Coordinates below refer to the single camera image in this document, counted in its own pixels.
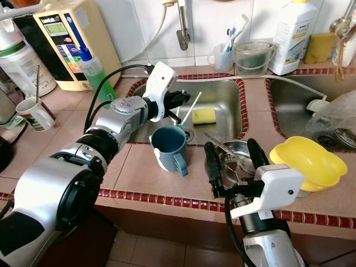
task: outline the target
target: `yellow bowl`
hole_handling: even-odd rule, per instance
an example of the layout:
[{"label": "yellow bowl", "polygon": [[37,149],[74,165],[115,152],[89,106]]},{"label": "yellow bowl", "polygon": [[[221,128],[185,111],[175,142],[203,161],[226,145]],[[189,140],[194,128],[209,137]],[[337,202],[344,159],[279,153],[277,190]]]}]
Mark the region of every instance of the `yellow bowl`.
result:
[{"label": "yellow bowl", "polygon": [[301,136],[288,138],[270,153],[274,164],[287,164],[305,176],[301,188],[315,192],[336,185],[347,173],[345,162],[318,143]]}]

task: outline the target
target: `black cable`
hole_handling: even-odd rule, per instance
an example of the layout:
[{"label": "black cable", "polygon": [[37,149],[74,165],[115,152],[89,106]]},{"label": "black cable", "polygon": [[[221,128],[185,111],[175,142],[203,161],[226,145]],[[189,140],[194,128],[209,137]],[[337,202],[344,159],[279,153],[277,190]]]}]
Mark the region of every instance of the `black cable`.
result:
[{"label": "black cable", "polygon": [[5,214],[9,211],[11,207],[13,207],[13,200],[8,200],[5,207],[0,211],[0,220],[4,218]]},{"label": "black cable", "polygon": [[100,105],[98,105],[98,106],[96,107],[96,109],[94,110],[93,114],[92,114],[91,117],[90,117],[89,125],[92,125],[92,124],[93,124],[93,120],[94,120],[94,118],[95,118],[95,116],[96,116],[96,113],[98,113],[98,111],[99,111],[102,107],[104,107],[106,104],[110,104],[110,103],[111,103],[111,100],[105,101],[105,102],[103,102],[103,103],[100,103]]},{"label": "black cable", "polygon": [[79,225],[73,227],[64,237],[58,239],[57,241],[53,242],[51,247],[58,245],[59,243],[65,241],[67,238],[69,238],[74,232],[79,228]]},{"label": "black cable", "polygon": [[23,135],[23,133],[25,132],[27,126],[28,126],[28,123],[25,122],[25,126],[23,127],[23,129],[21,130],[21,132],[18,134],[18,136],[15,138],[15,140],[13,140],[13,141],[11,142],[10,145],[14,145],[14,144],[20,139],[20,137],[21,137],[21,136]]},{"label": "black cable", "polygon": [[93,111],[93,108],[94,108],[94,105],[95,105],[95,101],[96,99],[98,98],[98,95],[99,95],[99,92],[102,88],[102,86],[104,85],[104,83],[109,79],[111,78],[113,75],[121,72],[121,71],[124,71],[124,70],[127,70],[129,68],[143,68],[143,69],[147,69],[148,66],[145,66],[145,65],[141,65],[141,64],[135,64],[135,65],[129,65],[129,66],[125,66],[125,67],[122,67],[122,68],[119,68],[118,70],[115,70],[113,72],[111,72],[109,75],[107,75],[102,81],[101,83],[99,84],[95,94],[94,94],[94,97],[93,97],[93,100],[91,101],[91,104],[90,104],[90,108],[88,110],[88,114],[87,114],[87,117],[85,119],[85,124],[84,124],[84,133],[86,132],[86,130],[88,130],[88,128],[90,127],[90,124],[89,124],[89,121],[90,121],[90,118],[91,118],[91,113]]},{"label": "black cable", "polygon": [[251,259],[248,257],[248,255],[246,254],[245,250],[242,248],[242,246],[239,243],[239,239],[236,236],[236,232],[234,229],[234,225],[233,225],[233,221],[231,219],[231,213],[230,213],[230,201],[233,198],[233,196],[235,194],[237,194],[239,192],[239,188],[238,187],[233,187],[230,190],[228,190],[227,194],[226,194],[226,198],[225,198],[225,218],[226,218],[226,224],[228,226],[229,229],[229,233],[230,233],[230,237],[233,240],[233,243],[235,245],[236,250],[239,252],[241,258],[243,259],[243,261],[245,262],[245,264],[248,267],[257,267],[252,261]]}]

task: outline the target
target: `white hose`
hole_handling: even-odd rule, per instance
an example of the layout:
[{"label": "white hose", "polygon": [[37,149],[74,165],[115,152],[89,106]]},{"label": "white hose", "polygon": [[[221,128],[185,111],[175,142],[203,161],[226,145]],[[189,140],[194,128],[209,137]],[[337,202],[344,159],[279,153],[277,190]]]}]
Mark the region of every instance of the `white hose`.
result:
[{"label": "white hose", "polygon": [[4,19],[12,18],[12,17],[21,16],[21,15],[24,15],[27,13],[35,13],[35,12],[39,11],[40,9],[42,9],[44,6],[45,6],[45,4],[41,1],[38,4],[35,4],[33,6],[10,9],[5,13],[0,13],[0,21],[2,21]]},{"label": "white hose", "polygon": [[166,18],[166,13],[167,13],[167,7],[166,6],[163,6],[163,12],[162,12],[162,16],[161,16],[161,22],[160,22],[160,25],[159,27],[157,28],[156,32],[154,33],[154,35],[152,36],[151,40],[146,43],[146,45],[136,54],[134,55],[133,57],[130,57],[130,58],[127,58],[125,60],[121,60],[121,63],[126,63],[127,61],[130,61],[132,59],[134,59],[135,57],[137,57],[138,55],[140,55],[144,50],[146,50],[150,44],[156,39],[158,33],[160,32],[161,28],[162,28],[162,25],[165,21],[165,18]]},{"label": "white hose", "polygon": [[[121,75],[122,78],[148,78],[148,75]],[[186,79],[178,79],[177,82],[215,82],[215,81],[226,81],[226,80],[235,80],[235,79],[275,79],[275,80],[281,80],[285,82],[292,83],[294,85],[298,85],[301,88],[304,88],[312,93],[317,94],[318,96],[321,96],[323,99],[326,99],[327,95],[318,92],[315,89],[310,88],[309,86],[306,86],[300,82],[293,81],[291,79],[285,78],[285,77],[280,77],[277,75],[263,75],[260,77],[241,77],[241,76],[230,76],[230,77],[221,77],[221,78],[211,78],[211,79],[196,79],[196,80],[186,80]]]}]

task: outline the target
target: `kitchen counter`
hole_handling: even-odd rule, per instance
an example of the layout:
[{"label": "kitchen counter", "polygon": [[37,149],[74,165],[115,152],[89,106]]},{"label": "kitchen counter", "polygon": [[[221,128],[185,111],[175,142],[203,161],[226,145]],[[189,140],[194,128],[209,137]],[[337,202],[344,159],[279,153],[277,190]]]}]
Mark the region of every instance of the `kitchen counter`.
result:
[{"label": "kitchen counter", "polygon": [[[330,63],[303,65],[295,74],[331,74]],[[202,78],[212,75],[210,66],[176,68],[182,78]],[[355,73],[349,68],[348,73]],[[236,81],[240,88],[243,113],[242,140],[253,137],[269,152],[284,142],[280,134],[273,107],[269,101],[269,81],[244,79]],[[120,79],[116,86],[119,97],[133,93],[142,84],[140,79]],[[75,142],[83,131],[83,125],[93,97],[92,91],[68,92],[56,88],[42,100],[57,116],[57,124],[46,132],[26,129],[16,144],[16,155],[11,164],[0,174],[0,199],[11,197],[17,179],[35,161],[47,157],[65,144]],[[292,232],[345,239],[356,239],[356,153],[338,152],[348,165],[349,171],[335,187],[315,192],[296,201],[277,217],[290,221]],[[213,199],[211,186],[204,170],[205,153],[199,146],[189,147],[189,174],[162,170],[157,164],[153,150],[148,144],[126,144],[108,167],[101,185],[97,204],[192,219],[225,222],[223,200]]]}]

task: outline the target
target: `sink basin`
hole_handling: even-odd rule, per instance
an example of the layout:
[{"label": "sink basin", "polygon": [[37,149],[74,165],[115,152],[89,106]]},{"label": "sink basin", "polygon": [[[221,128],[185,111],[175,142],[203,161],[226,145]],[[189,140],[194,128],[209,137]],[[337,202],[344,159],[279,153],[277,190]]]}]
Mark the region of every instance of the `sink basin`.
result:
[{"label": "sink basin", "polygon": [[[356,75],[345,75],[343,82],[336,82],[334,75],[300,75],[286,76],[286,78],[324,93],[328,96],[329,102],[356,88]],[[352,150],[351,147],[345,146],[332,131],[307,132],[305,130],[305,125],[313,114],[306,109],[306,106],[313,99],[321,99],[320,96],[297,85],[279,80],[272,81],[270,89],[280,129],[287,137],[305,136],[328,150]]]},{"label": "sink basin", "polygon": [[[203,145],[209,140],[204,135],[206,131],[209,135],[219,141],[226,141],[237,138],[241,133],[241,112],[239,86],[234,81],[214,81],[214,82],[176,82],[170,88],[170,92],[182,91],[189,93],[191,98],[188,103],[180,107],[178,117],[183,120],[190,106],[194,102],[200,91],[200,96],[194,109],[204,107],[214,107],[216,123],[193,126],[191,115],[186,121],[183,130],[187,134],[190,144]],[[146,91],[146,85],[137,88],[134,95],[142,96]],[[149,136],[159,127],[173,125],[169,118],[164,118],[159,122],[147,122],[140,129],[132,133],[129,142],[149,142]]]}]

